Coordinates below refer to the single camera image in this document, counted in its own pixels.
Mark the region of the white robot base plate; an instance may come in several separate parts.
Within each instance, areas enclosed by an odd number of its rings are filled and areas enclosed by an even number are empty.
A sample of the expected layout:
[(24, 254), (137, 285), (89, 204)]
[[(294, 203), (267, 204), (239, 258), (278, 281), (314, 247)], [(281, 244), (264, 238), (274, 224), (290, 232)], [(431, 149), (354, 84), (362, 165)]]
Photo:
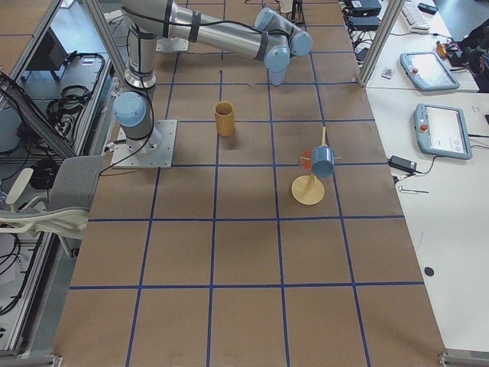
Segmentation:
[(118, 139), (125, 142), (114, 148), (111, 164), (117, 169), (171, 167), (176, 130), (176, 119), (158, 119), (154, 123), (149, 141), (133, 141), (127, 139), (125, 132), (120, 128)]

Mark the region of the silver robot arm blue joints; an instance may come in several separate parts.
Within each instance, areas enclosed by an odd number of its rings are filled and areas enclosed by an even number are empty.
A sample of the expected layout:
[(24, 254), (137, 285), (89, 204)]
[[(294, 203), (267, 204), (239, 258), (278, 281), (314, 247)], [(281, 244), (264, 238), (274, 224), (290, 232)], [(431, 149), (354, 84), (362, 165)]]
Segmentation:
[[(125, 94), (115, 109), (128, 108), (121, 122), (128, 139), (149, 141), (159, 114), (179, 123), (174, 161), (208, 164), (216, 141), (240, 151), (249, 143), (269, 141), (271, 130), (284, 124), (318, 122), (321, 118), (312, 81), (309, 33), (271, 8), (255, 5), (249, 26), (232, 20), (239, 6), (192, 9), (175, 1), (125, 1), (131, 26)], [(157, 53), (159, 38), (189, 41), (187, 52)], [(218, 134), (215, 104), (229, 101), (235, 109), (235, 132)]]

